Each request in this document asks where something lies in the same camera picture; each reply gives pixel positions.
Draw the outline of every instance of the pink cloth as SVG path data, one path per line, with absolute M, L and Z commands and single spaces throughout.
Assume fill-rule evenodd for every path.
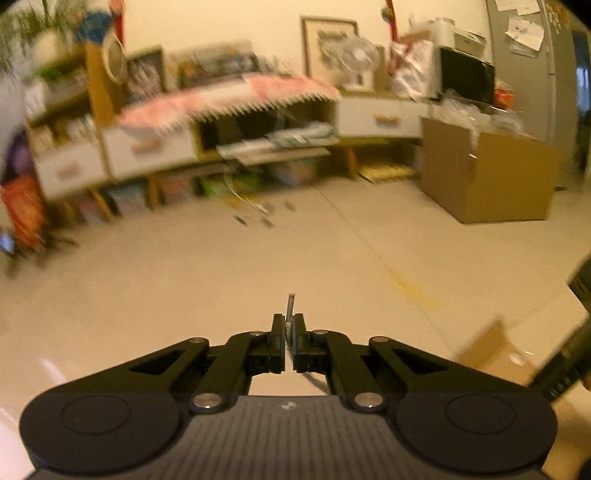
M 191 119 L 238 115 L 316 99 L 335 102 L 340 94 L 334 86 L 308 77 L 251 73 L 131 105 L 123 110 L 119 123 L 125 127 L 167 129 Z

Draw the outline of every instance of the metal screw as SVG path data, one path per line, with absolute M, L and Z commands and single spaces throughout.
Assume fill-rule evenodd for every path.
M 219 407 L 221 404 L 222 398 L 216 393 L 200 393 L 193 397 L 193 405 L 204 410 Z
M 360 393 L 355 397 L 355 404 L 362 408 L 378 408 L 384 403 L 384 398 L 379 393 Z

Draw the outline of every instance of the drawer handle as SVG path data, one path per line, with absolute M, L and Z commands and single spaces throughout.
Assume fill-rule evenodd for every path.
M 131 146 L 131 150 L 135 155 L 145 155 L 146 153 L 152 153 L 158 150 L 162 150 L 164 142 L 161 138 L 153 138 L 151 140 L 145 140 L 140 143 L 136 143 Z
M 395 115 L 374 115 L 377 123 L 387 127 L 398 127 L 400 125 L 400 117 Z
M 57 178 L 61 181 L 71 180 L 73 178 L 79 177 L 81 173 L 82 169 L 80 168 L 79 163 L 71 163 L 56 171 Z

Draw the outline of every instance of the white tiled floor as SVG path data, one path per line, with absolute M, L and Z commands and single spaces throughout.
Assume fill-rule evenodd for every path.
M 82 248 L 47 270 L 0 276 L 1 480 L 30 469 L 17 422 L 42 390 L 192 336 L 217 344 L 267 330 L 292 291 L 310 329 L 446 357 L 500 316 L 540 364 L 584 317 L 566 280 L 591 251 L 586 191 L 558 193 L 546 222 L 478 226 L 410 182 L 331 180 L 268 200 L 274 229 L 254 212 L 244 227 L 222 202 L 190 202 L 80 229 Z M 257 378 L 253 392 L 318 394 L 293 374 Z M 573 398 L 591 419 L 591 394 Z

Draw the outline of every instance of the ribbed gray surface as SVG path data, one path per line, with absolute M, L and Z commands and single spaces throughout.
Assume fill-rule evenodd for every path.
M 31 477 L 66 478 L 72 479 L 46 471 Z M 195 417 L 180 441 L 150 464 L 103 478 L 469 480 L 423 463 L 382 417 L 349 411 L 336 397 L 241 397 L 228 412 Z M 547 480 L 534 471 L 498 478 Z

